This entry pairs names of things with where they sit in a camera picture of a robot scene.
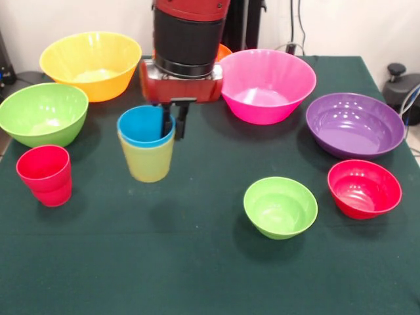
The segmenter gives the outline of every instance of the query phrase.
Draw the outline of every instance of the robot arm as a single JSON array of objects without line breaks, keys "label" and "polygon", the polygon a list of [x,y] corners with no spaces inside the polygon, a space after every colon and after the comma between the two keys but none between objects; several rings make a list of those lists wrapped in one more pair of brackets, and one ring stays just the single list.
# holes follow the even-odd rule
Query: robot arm
[{"label": "robot arm", "polygon": [[140,63],[143,95],[164,108],[163,135],[172,104],[180,107],[176,138],[184,136],[191,102],[213,102],[222,89],[215,64],[230,0],[155,0],[153,60]]}]

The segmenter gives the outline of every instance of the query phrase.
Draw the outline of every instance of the black cylinder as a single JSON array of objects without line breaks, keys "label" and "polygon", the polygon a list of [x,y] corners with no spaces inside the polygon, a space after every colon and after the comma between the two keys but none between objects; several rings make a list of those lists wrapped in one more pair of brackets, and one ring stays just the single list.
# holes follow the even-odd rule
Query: black cylinder
[{"label": "black cylinder", "polygon": [[224,19],[195,22],[154,9],[155,64],[175,77],[199,78],[213,69]]}]

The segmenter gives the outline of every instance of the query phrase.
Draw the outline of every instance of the cup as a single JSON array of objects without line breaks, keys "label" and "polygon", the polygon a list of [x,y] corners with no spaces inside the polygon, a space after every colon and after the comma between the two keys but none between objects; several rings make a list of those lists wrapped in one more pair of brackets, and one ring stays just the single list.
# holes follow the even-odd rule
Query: cup
[{"label": "cup", "polygon": [[171,130],[162,136],[163,110],[139,106],[126,111],[117,122],[117,135],[131,176],[141,182],[157,182],[171,166],[175,141],[175,119]]},{"label": "cup", "polygon": [[47,207],[63,205],[72,196],[70,155],[61,146],[38,146],[28,150],[16,163],[16,172]]}]

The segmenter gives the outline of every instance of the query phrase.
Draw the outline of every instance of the yellow cup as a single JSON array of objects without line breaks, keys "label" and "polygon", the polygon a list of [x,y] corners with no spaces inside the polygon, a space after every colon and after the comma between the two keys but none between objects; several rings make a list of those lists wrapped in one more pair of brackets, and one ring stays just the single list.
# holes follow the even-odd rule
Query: yellow cup
[{"label": "yellow cup", "polygon": [[175,133],[166,143],[154,148],[132,146],[122,138],[120,132],[118,138],[131,176],[141,182],[157,182],[165,178],[171,166]]}]

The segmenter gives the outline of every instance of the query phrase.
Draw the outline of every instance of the red cup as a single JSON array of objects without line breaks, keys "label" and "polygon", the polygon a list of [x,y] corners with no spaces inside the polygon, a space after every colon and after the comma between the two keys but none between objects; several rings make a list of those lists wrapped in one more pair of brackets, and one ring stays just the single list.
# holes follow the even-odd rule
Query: red cup
[{"label": "red cup", "polygon": [[70,155],[61,146],[38,146],[27,151],[19,158],[16,171],[47,207],[63,205],[72,196]]}]

